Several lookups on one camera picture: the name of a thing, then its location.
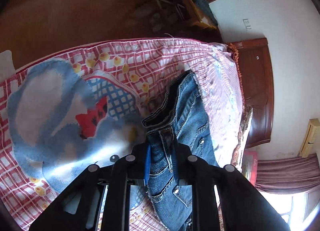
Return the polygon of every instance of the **wooden floor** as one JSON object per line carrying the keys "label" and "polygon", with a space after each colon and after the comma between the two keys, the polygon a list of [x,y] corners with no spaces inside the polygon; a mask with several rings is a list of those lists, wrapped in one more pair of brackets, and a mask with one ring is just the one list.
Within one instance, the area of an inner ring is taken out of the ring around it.
{"label": "wooden floor", "polygon": [[[0,13],[0,52],[16,69],[43,56],[104,40],[166,37],[134,11],[148,0],[10,0]],[[219,32],[181,28],[174,36],[220,42]]]}

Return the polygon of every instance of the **curtain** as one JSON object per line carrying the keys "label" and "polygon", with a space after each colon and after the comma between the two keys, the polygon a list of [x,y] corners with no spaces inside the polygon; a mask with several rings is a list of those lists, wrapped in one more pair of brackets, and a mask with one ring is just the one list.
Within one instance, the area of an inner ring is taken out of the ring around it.
{"label": "curtain", "polygon": [[306,192],[320,184],[316,154],[307,158],[258,161],[256,188],[275,194]]}

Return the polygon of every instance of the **orange fringe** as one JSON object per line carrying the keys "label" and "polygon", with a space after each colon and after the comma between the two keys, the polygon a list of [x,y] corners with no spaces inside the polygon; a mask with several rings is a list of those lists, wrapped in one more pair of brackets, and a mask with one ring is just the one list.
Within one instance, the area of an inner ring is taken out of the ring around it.
{"label": "orange fringe", "polygon": [[232,43],[229,43],[228,47],[233,52],[233,60],[236,63],[238,77],[239,77],[239,83],[240,83],[241,96],[242,96],[242,108],[244,109],[244,94],[243,94],[242,80],[241,80],[242,76],[241,76],[241,73],[240,73],[239,61],[238,61],[238,59],[239,59],[239,51],[237,50],[235,45],[233,45]]}

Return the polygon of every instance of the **blue denim jeans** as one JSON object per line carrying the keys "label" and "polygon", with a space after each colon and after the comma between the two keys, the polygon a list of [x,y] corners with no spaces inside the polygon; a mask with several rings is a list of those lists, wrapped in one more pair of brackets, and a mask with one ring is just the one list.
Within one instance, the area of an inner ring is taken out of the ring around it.
{"label": "blue denim jeans", "polygon": [[196,75],[189,70],[176,78],[168,86],[162,106],[142,123],[151,145],[148,188],[154,209],[170,231],[186,230],[192,212],[192,189],[178,186],[173,178],[174,136],[188,145],[192,154],[218,166]]}

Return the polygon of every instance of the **wooden headboard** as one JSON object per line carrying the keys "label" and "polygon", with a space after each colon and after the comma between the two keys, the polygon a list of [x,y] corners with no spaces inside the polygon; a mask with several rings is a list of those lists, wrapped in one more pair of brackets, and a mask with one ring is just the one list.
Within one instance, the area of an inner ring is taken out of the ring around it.
{"label": "wooden headboard", "polygon": [[271,59],[266,38],[233,42],[239,51],[244,103],[253,107],[246,148],[270,142],[274,92]]}

